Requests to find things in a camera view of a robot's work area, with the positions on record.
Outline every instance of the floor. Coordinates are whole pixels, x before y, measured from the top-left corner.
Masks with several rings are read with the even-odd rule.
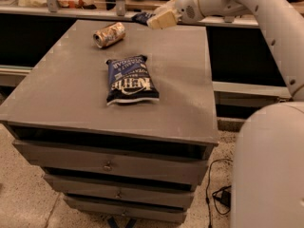
[[[4,101],[0,94],[0,104]],[[219,146],[212,153],[210,163],[218,159],[232,159],[236,132],[220,131]],[[13,137],[0,124],[0,227],[1,228],[105,228],[111,216],[89,214],[69,208],[63,194],[53,191],[43,180],[40,167],[31,166],[12,146]],[[212,167],[209,196],[220,187],[231,183],[232,164],[216,162]],[[194,201],[184,224],[138,219],[135,228],[207,228],[208,208],[205,189],[208,178],[197,188]],[[218,205],[221,212],[225,207]],[[228,228],[229,215],[221,216],[211,202],[213,227]],[[129,218],[114,217],[119,227]]]

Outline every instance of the drawer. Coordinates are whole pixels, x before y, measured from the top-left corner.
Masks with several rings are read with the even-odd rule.
[[[158,204],[188,209],[194,197],[190,191],[175,190],[145,184],[132,184],[120,181],[94,180],[67,176],[44,176],[48,184],[57,192],[126,200],[140,203]]]
[[[18,140],[13,145],[29,163],[42,167],[171,181],[193,187],[201,184],[207,168],[202,160],[119,149]]]
[[[135,219],[153,219],[183,223],[186,212],[162,206],[130,204],[126,202],[86,199],[65,196],[65,202],[71,208],[81,211],[106,213]]]

